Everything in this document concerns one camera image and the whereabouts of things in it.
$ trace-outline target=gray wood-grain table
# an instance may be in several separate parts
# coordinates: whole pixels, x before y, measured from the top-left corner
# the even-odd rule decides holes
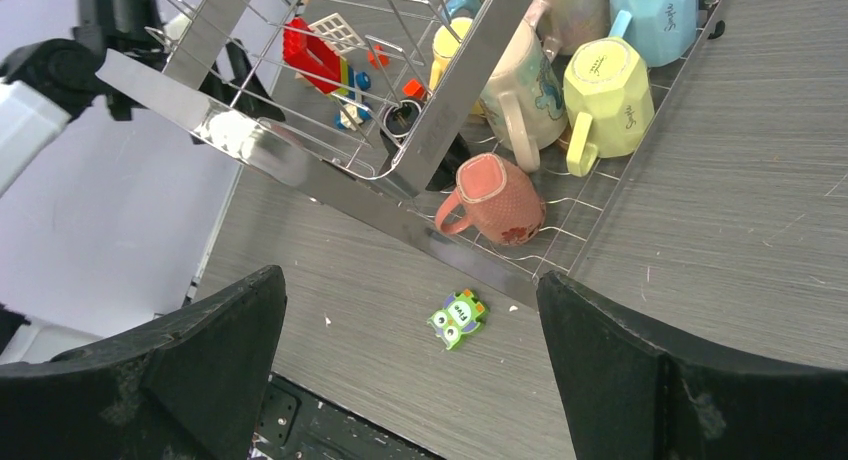
[[[731,347],[848,367],[844,5],[730,0],[580,280]],[[536,313],[245,172],[200,296],[265,264],[290,299],[276,371],[448,458],[573,458]],[[465,287],[492,312],[447,353],[425,320]]]

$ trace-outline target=red plastic toy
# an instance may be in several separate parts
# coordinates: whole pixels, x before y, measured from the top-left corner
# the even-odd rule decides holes
[[[320,77],[304,75],[309,83],[325,95],[338,90],[339,87],[322,79],[347,84],[342,81],[343,76],[347,77],[347,61],[328,47],[321,38],[302,32],[312,33],[302,18],[295,18],[286,24],[283,30],[283,59],[286,63]]]
[[[413,78],[403,86],[403,94],[407,97],[415,97],[423,102],[427,98],[427,89]]]
[[[374,54],[373,54],[373,53],[371,53],[371,51],[369,51],[369,52],[368,52],[368,63],[370,63],[370,64],[371,64],[371,66],[372,66],[372,67],[374,67],[374,68],[379,68],[379,67],[377,66],[377,60],[379,60],[379,61],[380,61],[380,65],[382,65],[382,66],[384,66],[384,67],[385,67],[386,65],[388,65],[388,64],[389,64],[389,57],[387,57],[386,55],[383,55],[382,53],[380,53],[380,52],[382,52],[382,51],[383,51],[383,47],[381,47],[381,46],[379,46],[379,45],[375,45],[375,46],[374,46],[374,50],[376,50],[376,51],[377,51],[377,58],[376,58],[376,59],[374,59]]]

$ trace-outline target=white grid toy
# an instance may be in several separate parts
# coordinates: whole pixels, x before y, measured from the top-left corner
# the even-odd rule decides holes
[[[365,46],[365,42],[356,31],[351,28],[344,18],[338,13],[328,15],[309,25],[315,33],[326,39],[327,44],[339,55],[344,55],[356,49],[351,44]],[[333,40],[341,40],[346,43],[338,43]]]

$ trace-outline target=stainless steel dish rack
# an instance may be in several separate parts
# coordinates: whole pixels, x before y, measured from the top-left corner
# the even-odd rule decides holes
[[[378,121],[343,131],[333,125],[333,117],[345,105],[354,105],[379,118],[383,109],[398,105],[408,80],[416,78],[427,85],[430,41],[436,28],[448,21],[442,13],[445,0],[282,0],[287,8],[284,19],[291,18],[302,1],[309,2],[303,14],[307,23],[333,13],[368,19],[365,26],[352,25],[347,36],[333,36],[327,28],[317,27],[309,34],[344,52],[355,69],[371,73],[371,88],[357,89],[354,99],[321,94],[295,79],[296,73],[311,76],[309,72],[286,64],[279,54],[269,54],[289,27],[269,20],[253,7],[252,0],[203,0],[196,7],[182,0],[167,1],[191,21],[180,38],[150,32],[170,52],[165,69],[158,72],[110,52],[99,73],[101,79],[196,138],[308,195],[315,200],[315,208],[326,208],[321,204],[336,208],[533,308],[535,282],[542,274],[553,269],[573,274],[580,267],[644,150],[627,158],[599,161],[590,175],[575,178],[565,173],[562,151],[549,147],[542,152],[543,168],[532,175],[549,204],[547,224],[536,238],[520,247],[496,247],[473,229],[446,237],[434,230],[431,219],[448,192],[425,192],[424,187],[457,132],[461,131],[472,153],[496,151],[511,158],[487,126],[466,122],[466,112],[531,0],[485,0],[458,55],[438,88],[430,92],[424,111],[393,157],[380,139],[380,129],[385,127]],[[657,115],[643,144],[651,141],[662,122],[689,58],[716,31],[722,2],[700,0],[703,26],[695,44],[677,62],[651,71]],[[261,64],[279,70],[270,103],[285,112],[285,122],[253,119],[234,108],[241,95],[263,100],[246,88],[246,81],[231,84],[238,92],[229,105],[198,91],[225,43],[232,40],[236,24],[250,15],[273,27],[264,48],[248,49],[255,63],[250,75]],[[325,24],[336,32],[340,30],[336,27],[344,26],[337,18]],[[368,25],[379,32],[367,31]],[[389,65],[374,69],[367,61],[369,52],[386,55]],[[341,114],[354,122],[350,114]]]

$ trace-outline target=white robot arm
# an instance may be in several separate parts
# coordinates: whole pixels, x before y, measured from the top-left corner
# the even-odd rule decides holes
[[[0,79],[0,196],[70,120],[70,113],[26,83]]]

